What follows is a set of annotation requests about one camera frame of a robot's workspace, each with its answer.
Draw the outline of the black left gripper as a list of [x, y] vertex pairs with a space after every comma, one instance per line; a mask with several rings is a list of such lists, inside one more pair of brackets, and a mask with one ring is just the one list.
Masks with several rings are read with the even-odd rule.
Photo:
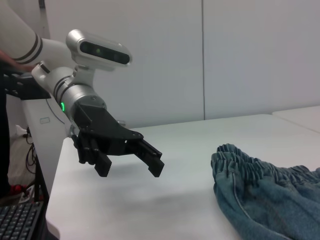
[[79, 162], [94, 165], [100, 177], [106, 178], [112, 161], [107, 155], [135, 155], [158, 178], [165, 164], [162, 153], [143, 139], [143, 136], [121, 126], [103, 107], [83, 103], [75, 105], [74, 122], [79, 134], [73, 137]]

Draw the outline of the person's bare hand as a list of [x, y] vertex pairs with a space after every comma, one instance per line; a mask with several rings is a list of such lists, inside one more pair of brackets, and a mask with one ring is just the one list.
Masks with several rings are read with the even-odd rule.
[[34, 65], [22, 65], [13, 60], [11, 57], [9, 57], [6, 53], [0, 50], [0, 61], [7, 63], [14, 67], [17, 70], [23, 71], [23, 72], [31, 72], [35, 66]]

